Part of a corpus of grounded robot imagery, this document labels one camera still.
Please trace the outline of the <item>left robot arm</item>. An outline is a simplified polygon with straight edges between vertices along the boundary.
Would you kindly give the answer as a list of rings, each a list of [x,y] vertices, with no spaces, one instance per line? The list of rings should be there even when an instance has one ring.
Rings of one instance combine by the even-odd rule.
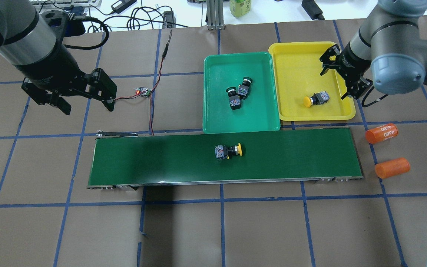
[[[100,44],[78,47],[63,44],[69,24],[95,22],[105,37]],[[0,55],[23,75],[22,90],[37,104],[71,113],[66,96],[82,96],[114,110],[117,85],[101,68],[81,71],[69,49],[92,50],[109,38],[108,27],[95,17],[75,16],[61,10],[40,14],[28,0],[0,0]]]

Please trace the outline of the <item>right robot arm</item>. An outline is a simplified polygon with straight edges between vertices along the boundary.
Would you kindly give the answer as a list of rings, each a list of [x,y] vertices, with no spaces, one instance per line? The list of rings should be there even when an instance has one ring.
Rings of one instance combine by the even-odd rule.
[[[343,50],[333,45],[320,57],[321,75],[335,70],[345,81],[343,98],[374,88],[385,95],[427,86],[427,40],[418,19],[427,0],[379,0]]]

